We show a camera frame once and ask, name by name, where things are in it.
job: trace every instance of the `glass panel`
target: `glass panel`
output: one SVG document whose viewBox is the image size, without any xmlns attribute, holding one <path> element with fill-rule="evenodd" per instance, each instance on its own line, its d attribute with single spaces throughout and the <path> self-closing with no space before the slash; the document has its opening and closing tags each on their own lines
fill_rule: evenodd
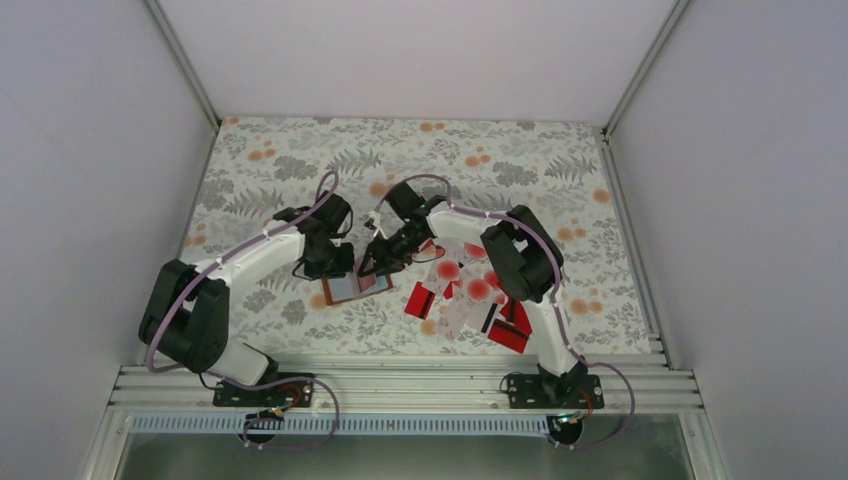
<svg viewBox="0 0 848 480">
<path fill-rule="evenodd" d="M 608 436 L 622 420 L 589 419 L 581 442 Z M 209 434 L 136 434 L 127 451 L 123 480 L 693 478 L 676 415 L 640 415 L 619 441 L 586 452 L 555 450 L 537 438 L 338 436 L 316 450 L 289 453 L 244 448 L 235 435 Z"/>
</svg>

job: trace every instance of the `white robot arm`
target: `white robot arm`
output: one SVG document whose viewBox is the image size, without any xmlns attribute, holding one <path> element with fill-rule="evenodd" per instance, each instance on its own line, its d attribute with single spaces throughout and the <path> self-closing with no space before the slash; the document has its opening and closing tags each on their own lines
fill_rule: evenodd
<svg viewBox="0 0 848 480">
<path fill-rule="evenodd" d="M 207 272 L 197 287 L 180 302 L 154 348 L 192 372 L 209 372 L 245 385 L 276 379 L 277 364 L 262 352 L 232 340 L 228 335 L 230 297 L 237 298 L 281 265 L 303 267 L 307 279 L 342 277 L 353 270 L 353 246 L 337 245 L 341 224 L 350 205 L 340 196 L 329 197 L 312 215 L 300 218 L 306 207 L 287 208 L 274 215 L 262 236 L 241 247 L 224 261 L 212 258 L 196 265 L 172 260 L 162 267 L 150 296 L 138 335 L 154 342 L 157 330 L 189 283 Z M 294 228 L 282 228 L 297 220 Z"/>
<path fill-rule="evenodd" d="M 587 375 L 585 361 L 565 342 L 568 325 L 560 323 L 558 306 L 549 298 L 561 275 L 562 254 L 529 208 L 518 205 L 505 215 L 490 216 L 448 205 L 440 195 L 425 200 L 404 182 L 395 185 L 385 201 L 404 225 L 388 238 L 374 238 L 366 249 L 360 275 L 403 270 L 412 262 L 412 254 L 432 238 L 446 237 L 481 246 L 501 289 L 521 302 L 533 330 L 532 338 L 539 350 L 539 375 L 528 388 L 544 391 L 546 404 L 561 406 L 578 389 L 585 391 L 587 381 L 597 381 L 596 376 Z M 369 226 L 382 232 L 373 222 Z"/>
<path fill-rule="evenodd" d="M 434 207 L 427 216 L 427 224 L 435 237 L 453 238 L 478 247 L 484 247 L 482 237 L 486 230 L 496 227 L 498 223 L 497 220 L 472 217 L 452 210 L 445 202 Z M 507 275 L 503 279 L 499 275 L 499 281 L 501 285 L 506 283 L 504 291 L 510 289 Z M 533 328 L 534 342 L 539 350 L 539 365 L 555 375 L 567 373 L 577 363 L 577 359 L 562 340 L 548 295 L 543 294 L 538 302 L 523 300 L 521 306 Z"/>
</svg>

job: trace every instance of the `red block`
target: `red block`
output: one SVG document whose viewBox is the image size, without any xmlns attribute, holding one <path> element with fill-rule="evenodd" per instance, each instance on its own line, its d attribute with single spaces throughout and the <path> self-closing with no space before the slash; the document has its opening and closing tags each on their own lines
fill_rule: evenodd
<svg viewBox="0 0 848 480">
<path fill-rule="evenodd" d="M 528 337 L 533 333 L 533 327 L 530 326 L 530 320 L 527 318 L 527 312 L 524 311 L 524 306 L 521 305 L 521 302 L 516 302 L 512 298 L 508 299 L 506 305 L 501 309 L 501 315 Z"/>
<path fill-rule="evenodd" d="M 433 306 L 435 298 L 435 293 L 424 288 L 421 282 L 415 282 L 415 288 L 412 289 L 412 294 L 409 296 L 409 301 L 406 302 L 404 311 L 413 317 L 424 320 L 430 313 L 430 307 Z"/>
<path fill-rule="evenodd" d="M 489 340 L 500 343 L 518 353 L 524 353 L 529 336 L 506 322 L 495 320 L 495 324 L 489 330 Z"/>
</svg>

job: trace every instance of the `white wall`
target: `white wall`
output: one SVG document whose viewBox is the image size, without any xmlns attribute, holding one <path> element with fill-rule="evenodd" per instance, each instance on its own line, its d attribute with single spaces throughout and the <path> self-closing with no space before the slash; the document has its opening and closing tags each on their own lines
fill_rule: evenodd
<svg viewBox="0 0 848 480">
<path fill-rule="evenodd" d="M 79 474 L 210 141 L 142 2 L 0 4 L 0 477 Z"/>
<path fill-rule="evenodd" d="M 161 0 L 219 114 L 607 122 L 673 0 Z"/>
<path fill-rule="evenodd" d="M 696 1 L 613 135 L 731 478 L 848 470 L 847 25 Z"/>
</svg>

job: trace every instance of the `table surface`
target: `table surface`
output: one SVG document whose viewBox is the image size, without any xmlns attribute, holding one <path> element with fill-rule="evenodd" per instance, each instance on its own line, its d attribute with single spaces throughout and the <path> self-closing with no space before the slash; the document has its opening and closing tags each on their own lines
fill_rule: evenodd
<svg viewBox="0 0 848 480">
<path fill-rule="evenodd" d="M 490 211 L 530 207 L 565 258 L 560 292 L 572 337 L 584 353 L 648 353 L 637 300 L 591 126 L 579 123 L 338 118 L 226 118 L 216 140 L 182 258 L 216 256 L 256 235 L 286 206 L 309 205 L 328 168 L 354 210 L 347 241 L 365 251 L 367 213 L 397 181 L 438 173 L 456 203 Z M 413 185 L 425 198 L 443 189 Z M 510 354 L 465 329 L 437 335 L 434 319 L 403 312 L 428 265 L 393 275 L 394 288 L 328 306 L 320 282 L 283 265 L 231 299 L 230 334 L 266 353 Z M 485 264 L 470 266 L 482 274 Z M 447 301 L 433 306 L 444 313 Z M 533 342 L 528 346 L 533 351 Z"/>
</svg>

